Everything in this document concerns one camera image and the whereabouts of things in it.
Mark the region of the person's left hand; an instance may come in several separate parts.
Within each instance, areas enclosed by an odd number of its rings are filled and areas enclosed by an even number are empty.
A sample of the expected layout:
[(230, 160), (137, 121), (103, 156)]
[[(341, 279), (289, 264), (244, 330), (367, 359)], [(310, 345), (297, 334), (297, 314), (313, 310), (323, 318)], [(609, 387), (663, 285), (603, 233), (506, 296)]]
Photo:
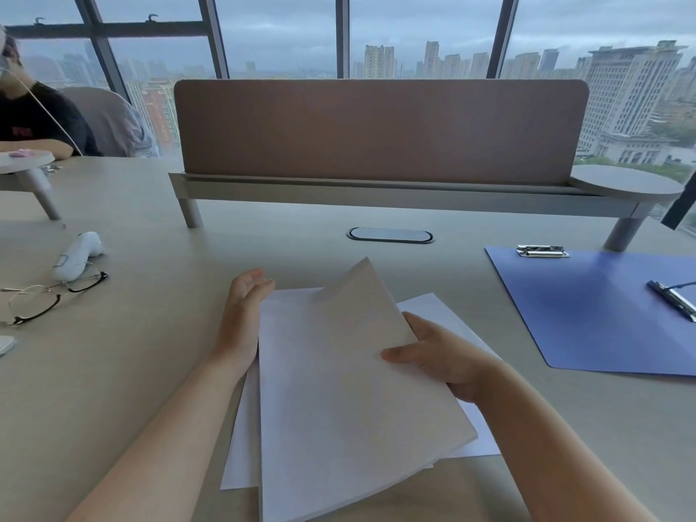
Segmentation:
[(234, 305), (234, 280), (225, 300), (212, 357), (238, 377), (245, 374), (257, 356), (260, 307)]

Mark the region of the dark panel edge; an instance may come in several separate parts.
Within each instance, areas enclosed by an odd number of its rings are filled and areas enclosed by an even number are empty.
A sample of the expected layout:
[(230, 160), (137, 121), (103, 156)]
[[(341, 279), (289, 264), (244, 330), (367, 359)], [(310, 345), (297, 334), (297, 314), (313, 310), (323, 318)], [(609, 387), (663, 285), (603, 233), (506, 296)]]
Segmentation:
[(671, 230), (676, 230), (695, 203), (696, 168), (694, 169), (694, 172), (689, 180), (684, 185), (683, 193), (671, 204), (670, 208), (666, 211), (665, 215), (661, 219), (661, 223)]

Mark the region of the person's right forearm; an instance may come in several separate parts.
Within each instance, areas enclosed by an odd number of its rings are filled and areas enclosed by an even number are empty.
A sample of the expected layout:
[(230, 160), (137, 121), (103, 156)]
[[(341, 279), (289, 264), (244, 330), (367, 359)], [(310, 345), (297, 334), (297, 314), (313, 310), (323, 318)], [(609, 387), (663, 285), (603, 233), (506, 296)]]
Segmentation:
[(486, 367), (474, 403), (533, 522), (659, 522), (507, 363)]

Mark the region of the blue plastic clipboard folder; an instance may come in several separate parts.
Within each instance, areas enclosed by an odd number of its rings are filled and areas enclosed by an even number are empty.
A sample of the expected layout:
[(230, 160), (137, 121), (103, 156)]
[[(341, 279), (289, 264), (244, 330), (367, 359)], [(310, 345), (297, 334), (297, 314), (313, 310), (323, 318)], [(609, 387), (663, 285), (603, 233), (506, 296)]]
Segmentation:
[(486, 253), (550, 367), (696, 377), (696, 322), (648, 287), (696, 281), (696, 256)]

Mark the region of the person's right hand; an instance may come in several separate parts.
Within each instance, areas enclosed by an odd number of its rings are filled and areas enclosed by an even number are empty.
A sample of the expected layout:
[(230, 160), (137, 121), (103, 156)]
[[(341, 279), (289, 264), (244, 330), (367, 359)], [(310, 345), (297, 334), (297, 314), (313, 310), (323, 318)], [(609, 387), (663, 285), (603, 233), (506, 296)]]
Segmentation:
[(507, 371), (500, 359), (448, 329), (410, 312), (403, 313), (416, 336), (426, 344), (430, 377), (447, 384), (460, 400), (481, 404), (502, 401), (509, 393)]

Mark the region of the grey office chair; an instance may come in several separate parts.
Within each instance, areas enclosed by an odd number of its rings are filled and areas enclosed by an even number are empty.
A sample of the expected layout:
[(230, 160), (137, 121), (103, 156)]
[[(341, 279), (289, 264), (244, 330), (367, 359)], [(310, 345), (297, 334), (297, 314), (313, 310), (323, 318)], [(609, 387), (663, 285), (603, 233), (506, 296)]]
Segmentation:
[(105, 157), (160, 157), (157, 141), (143, 116), (117, 93), (86, 86), (65, 87), (60, 92), (82, 113)]

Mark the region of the silver metal folder clip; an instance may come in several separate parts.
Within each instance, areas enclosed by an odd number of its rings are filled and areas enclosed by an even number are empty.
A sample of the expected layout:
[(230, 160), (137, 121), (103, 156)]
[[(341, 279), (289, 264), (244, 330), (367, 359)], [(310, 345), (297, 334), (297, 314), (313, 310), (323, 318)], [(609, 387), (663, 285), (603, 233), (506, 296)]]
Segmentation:
[(550, 259), (570, 257), (562, 245), (517, 245), (516, 252), (521, 257)]

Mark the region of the black thin-rimmed eyeglasses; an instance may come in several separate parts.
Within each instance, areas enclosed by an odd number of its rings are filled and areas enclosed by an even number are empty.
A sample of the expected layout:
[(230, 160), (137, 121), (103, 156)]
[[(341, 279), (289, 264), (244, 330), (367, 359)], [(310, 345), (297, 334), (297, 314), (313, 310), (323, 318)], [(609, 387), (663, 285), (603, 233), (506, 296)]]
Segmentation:
[(20, 326), (34, 321), (55, 309), (66, 298), (89, 291), (109, 278), (109, 273), (97, 269), (71, 282), (0, 288), (0, 295), (6, 297), (6, 306), (0, 303), (0, 326)]

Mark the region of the white handheld device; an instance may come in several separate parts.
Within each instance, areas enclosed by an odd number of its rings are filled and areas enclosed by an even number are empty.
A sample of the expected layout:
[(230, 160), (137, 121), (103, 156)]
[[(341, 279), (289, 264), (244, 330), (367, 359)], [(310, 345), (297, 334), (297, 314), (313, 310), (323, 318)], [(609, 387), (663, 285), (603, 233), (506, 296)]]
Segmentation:
[(72, 282), (82, 275), (92, 258), (100, 257), (104, 254), (104, 245), (97, 232), (80, 233), (58, 255), (58, 259), (52, 268), (53, 276), (59, 282)]

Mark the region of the grey-white paper sheet stack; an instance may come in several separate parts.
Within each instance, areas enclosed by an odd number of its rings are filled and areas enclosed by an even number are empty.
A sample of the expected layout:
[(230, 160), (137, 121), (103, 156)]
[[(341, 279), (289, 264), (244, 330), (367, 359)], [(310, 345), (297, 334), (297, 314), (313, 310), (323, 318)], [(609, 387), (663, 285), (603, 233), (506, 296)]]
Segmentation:
[(384, 349), (416, 342), (366, 257), (261, 307), (263, 522), (305, 522), (383, 491), (477, 432), (445, 383)]

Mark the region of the person's left forearm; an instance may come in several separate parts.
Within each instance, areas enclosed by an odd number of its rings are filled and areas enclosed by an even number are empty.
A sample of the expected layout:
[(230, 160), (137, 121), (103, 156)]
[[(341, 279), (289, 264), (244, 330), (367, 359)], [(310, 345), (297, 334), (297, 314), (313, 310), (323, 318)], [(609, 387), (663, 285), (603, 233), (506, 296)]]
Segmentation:
[(232, 394), (257, 354), (213, 352), (65, 522), (190, 522)]

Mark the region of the dark window frame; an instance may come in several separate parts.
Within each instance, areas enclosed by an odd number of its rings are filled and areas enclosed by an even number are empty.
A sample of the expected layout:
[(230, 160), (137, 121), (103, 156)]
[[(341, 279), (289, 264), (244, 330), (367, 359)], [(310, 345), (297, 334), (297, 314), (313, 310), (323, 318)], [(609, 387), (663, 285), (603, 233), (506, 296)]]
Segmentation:
[[(518, 0), (0, 0), (21, 53), (61, 58), (89, 41), (109, 89), (130, 102), (117, 62), (204, 65), (214, 78), (348, 79), (367, 45), (394, 48), (415, 70), (436, 58), (487, 53), (498, 76)], [(149, 14), (159, 23), (146, 24)], [(33, 25), (37, 16), (45, 25)]]

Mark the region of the brown desk divider panel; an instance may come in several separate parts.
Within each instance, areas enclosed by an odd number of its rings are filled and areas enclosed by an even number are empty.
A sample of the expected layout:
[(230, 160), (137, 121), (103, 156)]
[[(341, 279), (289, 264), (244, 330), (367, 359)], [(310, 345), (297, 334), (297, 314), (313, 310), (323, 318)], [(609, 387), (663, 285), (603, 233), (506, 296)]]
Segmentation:
[(579, 79), (180, 80), (186, 173), (556, 186), (589, 98)]

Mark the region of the small grey desk shelf riser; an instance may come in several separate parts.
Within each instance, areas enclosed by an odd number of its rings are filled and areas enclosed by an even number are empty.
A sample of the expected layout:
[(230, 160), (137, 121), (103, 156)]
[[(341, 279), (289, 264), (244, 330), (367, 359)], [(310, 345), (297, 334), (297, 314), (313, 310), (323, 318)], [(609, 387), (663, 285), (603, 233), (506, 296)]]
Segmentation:
[(0, 192), (30, 193), (50, 220), (61, 220), (53, 189), (44, 170), (55, 160), (52, 152), (41, 149), (21, 156), (0, 152)]

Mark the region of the white paper sheets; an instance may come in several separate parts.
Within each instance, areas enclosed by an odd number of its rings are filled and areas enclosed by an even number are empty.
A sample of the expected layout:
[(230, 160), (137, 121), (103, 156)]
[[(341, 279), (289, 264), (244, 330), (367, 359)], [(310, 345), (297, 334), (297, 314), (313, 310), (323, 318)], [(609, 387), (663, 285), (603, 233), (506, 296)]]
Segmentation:
[[(400, 311), (430, 320), (455, 333), (480, 349), (498, 355), (435, 294), (423, 294), (397, 304)], [(245, 377), (234, 421), (231, 444), (221, 480), (221, 490), (248, 489), (260, 485), (260, 380), (259, 363), (255, 359)], [(500, 455), (482, 413), (472, 403), (459, 400), (459, 405), (473, 425), (477, 438), (448, 459)]]

